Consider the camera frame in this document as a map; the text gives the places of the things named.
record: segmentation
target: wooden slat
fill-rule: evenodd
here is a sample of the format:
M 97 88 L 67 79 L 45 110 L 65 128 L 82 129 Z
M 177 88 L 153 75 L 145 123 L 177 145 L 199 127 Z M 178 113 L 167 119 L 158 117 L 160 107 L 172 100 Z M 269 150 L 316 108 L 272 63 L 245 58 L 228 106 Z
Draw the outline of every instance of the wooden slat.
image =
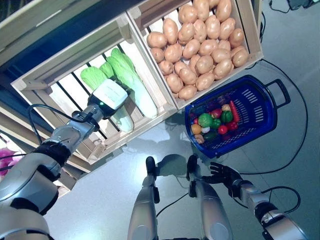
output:
M 162 16 L 188 3 L 188 0 L 150 0 L 138 6 L 141 16 L 136 18 L 140 30 L 159 20 Z
M 38 146 L 38 139 L 33 131 L 25 128 L 23 125 L 13 121 L 8 116 L 0 112 L 0 130 L 16 139 L 36 148 Z
M 48 85 L 44 82 L 32 82 L 25 79 L 19 79 L 15 83 L 15 87 L 22 90 L 37 90 L 37 89 L 46 89 Z
M 0 52 L 0 66 L 98 1 L 100 0 L 33 0 L 25 5 L 0 23 L 0 49 L 7 46 Z M 36 27 L 54 13 L 57 14 Z
M 260 24 L 261 24 L 263 0 L 251 0 L 251 3 L 253 4 L 252 7 L 254 12 L 256 27 L 259 34 L 258 36 L 260 37 Z
M 13 121 L 21 124 L 25 128 L 32 131 L 32 127 L 29 123 L 29 120 L 26 117 L 24 117 L 23 115 L 21 115 L 17 111 L 13 110 L 12 108 L 8 107 L 7 105 L 5 105 L 1 101 L 0 101 L 0 113 L 6 115 L 8 118 L 12 119 Z M 39 135 L 41 137 L 47 139 L 51 136 L 51 133 L 49 131 L 45 130 L 44 128 L 42 128 L 38 125 L 36 126 L 36 128 L 37 128 Z
M 256 20 L 254 10 L 250 0 L 236 0 L 241 21 L 243 23 L 243 30 L 245 33 L 245 39 L 249 47 L 250 53 L 262 52 L 262 47 L 259 40 L 258 30 L 256 26 Z

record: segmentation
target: basket handle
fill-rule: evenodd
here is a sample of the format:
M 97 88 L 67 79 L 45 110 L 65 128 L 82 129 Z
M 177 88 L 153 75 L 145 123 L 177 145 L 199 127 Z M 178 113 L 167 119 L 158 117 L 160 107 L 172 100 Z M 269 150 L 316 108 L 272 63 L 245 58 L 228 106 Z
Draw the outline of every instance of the basket handle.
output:
M 269 83 L 267 83 L 265 85 L 265 87 L 267 88 L 268 86 L 272 85 L 272 84 L 278 84 L 279 88 L 281 89 L 282 91 L 282 94 L 284 96 L 284 99 L 285 99 L 285 102 L 284 103 L 281 103 L 280 105 L 276 105 L 275 107 L 278 109 L 278 108 L 281 108 L 282 106 L 284 105 L 287 105 L 291 102 L 291 99 L 290 99 L 290 95 L 289 95 L 289 92 L 286 88 L 286 86 L 283 84 L 283 82 L 280 80 L 280 79 L 276 79 L 274 81 L 271 81 Z

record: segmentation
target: pink object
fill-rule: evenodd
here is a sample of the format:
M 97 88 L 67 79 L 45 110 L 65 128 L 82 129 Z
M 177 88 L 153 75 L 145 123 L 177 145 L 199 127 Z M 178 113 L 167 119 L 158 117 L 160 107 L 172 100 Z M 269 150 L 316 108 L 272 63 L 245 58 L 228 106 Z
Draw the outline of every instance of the pink object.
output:
M 7 147 L 0 149 L 0 158 L 5 156 L 10 156 L 14 154 L 19 154 L 19 152 L 12 151 Z M 6 157 L 0 159 L 0 168 L 5 168 L 9 166 L 14 166 L 18 163 L 18 161 L 22 158 L 22 156 L 14 156 L 14 157 Z M 8 170 L 0 171 L 0 176 L 4 176 L 8 173 Z

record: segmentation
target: wooden crate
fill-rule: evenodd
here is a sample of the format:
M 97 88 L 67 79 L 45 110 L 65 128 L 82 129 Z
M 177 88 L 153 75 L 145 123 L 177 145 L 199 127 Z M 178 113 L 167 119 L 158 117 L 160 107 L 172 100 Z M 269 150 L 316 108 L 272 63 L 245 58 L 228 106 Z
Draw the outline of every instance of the wooden crate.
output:
M 145 51 L 150 56 L 154 67 L 157 69 L 158 74 L 161 76 L 163 83 L 166 85 L 178 109 L 184 108 L 186 105 L 192 103 L 204 94 L 207 94 L 211 90 L 217 88 L 232 76 L 238 74 L 248 66 L 251 66 L 258 60 L 263 58 L 264 55 L 258 37 L 257 25 L 251 0 L 231 0 L 231 3 L 232 12 L 230 17 L 235 19 L 235 27 L 241 28 L 245 34 L 243 46 L 249 52 L 248 62 L 241 67 L 235 68 L 231 73 L 229 73 L 229 75 L 227 75 L 223 79 L 214 81 L 210 88 L 203 91 L 198 91 L 196 95 L 189 100 L 174 98 L 169 86 L 164 79 L 163 74 L 158 67 L 158 64 L 152 57 L 146 39 L 150 31 L 163 31 L 163 19 L 165 18 L 171 18 L 172 20 L 174 20 L 177 23 L 178 29 L 180 29 L 181 24 L 178 21 L 178 9 L 184 4 L 191 5 L 192 3 L 188 0 L 146 0 L 127 11 L 130 20 L 133 22 L 134 27 L 138 31 L 138 35 L 143 43 Z
M 90 164 L 177 112 L 128 16 L 124 13 L 101 25 L 12 83 L 29 104 L 44 103 L 71 115 L 73 111 L 86 107 L 91 93 L 80 78 L 81 70 L 87 66 L 99 67 L 113 48 L 121 49 L 132 59 L 136 72 L 158 109 L 158 115 L 154 119 L 144 117 L 129 100 L 125 107 L 134 122 L 133 132 L 119 131 L 110 120 L 99 122 L 100 132 L 91 134 L 77 149 Z M 48 109 L 36 110 L 53 128 L 68 121 Z

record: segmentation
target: potato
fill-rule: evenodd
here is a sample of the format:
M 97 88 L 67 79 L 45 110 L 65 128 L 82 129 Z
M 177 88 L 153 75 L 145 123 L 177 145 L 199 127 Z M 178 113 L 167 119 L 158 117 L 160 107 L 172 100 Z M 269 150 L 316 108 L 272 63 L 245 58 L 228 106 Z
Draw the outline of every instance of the potato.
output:
M 208 0 L 208 2 L 209 2 L 209 8 L 213 9 L 215 6 L 218 5 L 219 0 Z
M 231 58 L 231 52 L 226 50 L 226 49 L 223 49 L 223 48 L 217 48 L 217 49 L 212 51 L 211 56 L 212 56 L 212 58 L 214 60 L 214 63 L 218 64 L 222 60 L 230 59 Z
M 170 75 L 166 76 L 165 80 L 169 85 L 171 92 L 174 94 L 179 93 L 179 91 L 184 87 L 184 83 L 175 73 L 171 73 Z
M 219 1 L 215 10 L 215 15 L 216 15 L 216 18 L 220 21 L 220 23 L 230 17 L 231 10 L 232 10 L 231 0 Z
M 231 50 L 231 58 L 232 58 L 237 52 L 239 52 L 239 51 L 242 50 L 242 49 L 245 49 L 245 47 L 244 47 L 244 46 L 237 46 L 236 48 L 232 49 L 232 50 Z
M 197 39 L 200 43 L 206 40 L 207 37 L 207 27 L 204 21 L 198 19 L 193 24 L 194 26 L 194 35 L 193 38 Z
M 209 72 L 214 65 L 214 60 L 211 56 L 201 56 L 195 64 L 195 70 L 199 74 L 205 74 Z
M 219 49 L 226 49 L 228 51 L 231 51 L 230 42 L 227 40 L 220 40 L 218 44 Z
M 158 64 L 158 66 L 163 75 L 172 74 L 172 72 L 174 71 L 174 65 L 172 64 L 172 62 L 167 60 L 163 60 Z
M 241 67 L 248 60 L 249 53 L 245 49 L 238 51 L 232 58 L 232 63 L 235 67 Z
M 210 39 L 217 39 L 220 35 L 220 21 L 215 15 L 211 15 L 205 21 L 206 34 Z
M 193 85 L 186 85 L 179 91 L 179 98 L 183 100 L 192 99 L 197 92 L 197 88 Z
M 199 55 L 211 55 L 212 51 L 218 48 L 218 43 L 215 39 L 204 40 L 200 45 Z
M 164 51 L 162 51 L 161 48 L 153 47 L 150 49 L 150 51 L 151 51 L 152 56 L 157 64 L 162 62 L 162 60 L 165 59 L 165 53 L 164 53 Z
M 176 74 L 179 74 L 180 70 L 181 69 L 184 69 L 184 68 L 188 68 L 189 66 L 187 64 L 185 64 L 183 61 L 177 61 L 175 64 L 174 64 L 174 72 Z
M 245 39 L 244 31 L 241 28 L 236 28 L 230 34 L 228 40 L 232 48 L 236 48 L 242 44 Z
M 219 39 L 227 40 L 230 34 L 235 29 L 236 20 L 229 17 L 227 20 L 220 24 L 220 35 Z
M 185 59 L 190 59 L 193 55 L 197 54 L 200 49 L 200 42 L 197 39 L 190 40 L 184 47 L 182 56 Z
M 203 144 L 205 142 L 205 138 L 201 134 L 195 134 L 194 138 L 198 144 Z
M 168 39 L 169 44 L 175 44 L 178 40 L 178 26 L 177 24 L 170 18 L 166 18 L 163 21 L 163 34 Z
M 191 22 L 186 22 L 182 25 L 178 32 L 178 40 L 182 45 L 186 45 L 191 39 L 194 38 L 195 27 Z
M 208 89 L 212 85 L 214 80 L 215 80 L 214 74 L 207 72 L 198 77 L 198 79 L 196 80 L 195 86 L 198 89 L 198 91 L 202 91 L 202 90 Z
M 164 51 L 165 60 L 175 63 L 180 61 L 182 56 L 182 46 L 179 43 L 170 45 Z
M 209 17 L 208 0 L 193 0 L 192 5 L 198 11 L 198 19 L 205 21 Z
M 197 80 L 197 75 L 189 67 L 182 68 L 179 77 L 185 85 L 193 85 Z
M 146 37 L 146 42 L 150 48 L 163 49 L 167 45 L 168 39 L 163 33 L 152 31 Z
M 194 23 L 198 18 L 198 11 L 195 7 L 186 4 L 180 7 L 178 13 L 179 22 L 184 23 Z
M 197 55 L 193 55 L 189 61 L 189 68 L 192 70 L 192 72 L 194 72 L 197 76 L 199 76 L 199 74 L 196 71 L 196 63 L 199 60 L 200 56 Z
M 224 78 L 226 75 L 228 75 L 228 73 L 231 72 L 232 66 L 232 61 L 229 58 L 219 62 L 213 70 L 214 79 L 218 80 Z

